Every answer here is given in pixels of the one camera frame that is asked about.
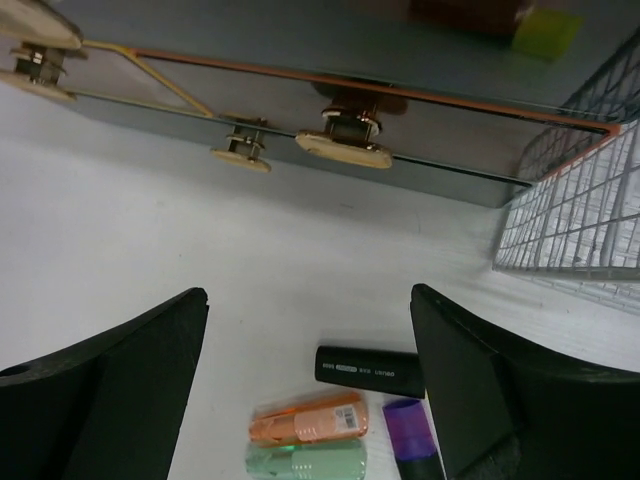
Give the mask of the teal bottom drawer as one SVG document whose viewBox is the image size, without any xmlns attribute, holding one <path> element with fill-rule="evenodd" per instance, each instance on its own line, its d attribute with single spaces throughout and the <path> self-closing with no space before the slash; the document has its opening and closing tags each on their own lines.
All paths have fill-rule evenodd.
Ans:
<svg viewBox="0 0 640 480">
<path fill-rule="evenodd" d="M 227 144 L 232 126 L 214 120 L 156 110 L 122 102 L 80 96 L 71 109 L 93 120 L 219 148 Z M 531 185 L 462 169 L 396 158 L 389 169 L 371 169 L 335 162 L 304 152 L 293 138 L 265 133 L 264 156 L 375 183 L 441 196 L 489 208 L 501 208 Z"/>
</svg>

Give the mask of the mint pastel highlighter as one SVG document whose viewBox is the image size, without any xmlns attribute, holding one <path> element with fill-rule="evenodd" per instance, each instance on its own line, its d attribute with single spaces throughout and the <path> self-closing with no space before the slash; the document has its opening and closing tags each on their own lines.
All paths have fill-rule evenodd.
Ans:
<svg viewBox="0 0 640 480">
<path fill-rule="evenodd" d="M 363 479 L 367 453 L 358 439 L 283 447 L 251 446 L 245 468 L 252 479 Z"/>
</svg>

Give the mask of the yellow cap black highlighter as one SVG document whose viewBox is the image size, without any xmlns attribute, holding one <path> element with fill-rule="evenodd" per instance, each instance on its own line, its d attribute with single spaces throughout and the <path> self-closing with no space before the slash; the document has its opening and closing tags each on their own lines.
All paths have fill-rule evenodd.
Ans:
<svg viewBox="0 0 640 480">
<path fill-rule="evenodd" d="M 426 388 L 415 353 L 321 345 L 314 365 L 319 382 L 424 399 Z"/>
</svg>

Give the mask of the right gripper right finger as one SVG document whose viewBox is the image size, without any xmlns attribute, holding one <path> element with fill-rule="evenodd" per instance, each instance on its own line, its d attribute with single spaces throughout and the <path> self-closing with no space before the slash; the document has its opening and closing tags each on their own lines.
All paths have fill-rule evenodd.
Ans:
<svg viewBox="0 0 640 480">
<path fill-rule="evenodd" d="M 446 478 L 638 478 L 638 373 L 553 351 L 425 284 L 410 310 Z"/>
</svg>

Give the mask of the purple cap black highlighter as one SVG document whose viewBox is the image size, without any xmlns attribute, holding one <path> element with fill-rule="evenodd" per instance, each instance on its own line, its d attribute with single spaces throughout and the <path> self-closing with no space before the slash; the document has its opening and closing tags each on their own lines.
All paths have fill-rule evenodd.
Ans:
<svg viewBox="0 0 640 480">
<path fill-rule="evenodd" d="M 395 400 L 383 406 L 394 459 L 402 480 L 443 480 L 438 450 L 422 402 Z"/>
</svg>

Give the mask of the orange pastel highlighter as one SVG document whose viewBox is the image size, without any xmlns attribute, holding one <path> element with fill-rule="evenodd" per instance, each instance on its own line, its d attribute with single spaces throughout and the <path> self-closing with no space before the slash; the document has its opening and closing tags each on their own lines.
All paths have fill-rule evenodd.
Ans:
<svg viewBox="0 0 640 480">
<path fill-rule="evenodd" d="M 325 395 L 255 416 L 249 440 L 264 447 L 306 445 L 360 438 L 369 428 L 369 409 L 357 392 Z"/>
</svg>

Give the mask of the teal drawer organizer box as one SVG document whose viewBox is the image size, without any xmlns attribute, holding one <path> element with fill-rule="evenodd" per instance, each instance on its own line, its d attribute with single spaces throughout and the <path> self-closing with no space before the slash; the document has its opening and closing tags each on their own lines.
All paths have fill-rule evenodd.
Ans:
<svg viewBox="0 0 640 480">
<path fill-rule="evenodd" d="M 413 21 L 405 1 L 59 1 L 90 40 L 373 79 L 428 91 L 559 105 L 639 25 L 635 1 L 553 1 L 580 18 L 546 62 L 507 43 Z"/>
</svg>

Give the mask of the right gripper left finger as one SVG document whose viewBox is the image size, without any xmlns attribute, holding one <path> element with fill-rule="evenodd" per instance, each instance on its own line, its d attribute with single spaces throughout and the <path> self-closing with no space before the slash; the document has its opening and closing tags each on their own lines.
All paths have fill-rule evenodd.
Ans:
<svg viewBox="0 0 640 480">
<path fill-rule="evenodd" d="M 202 350 L 208 296 L 1 372 L 4 479 L 165 479 Z"/>
</svg>

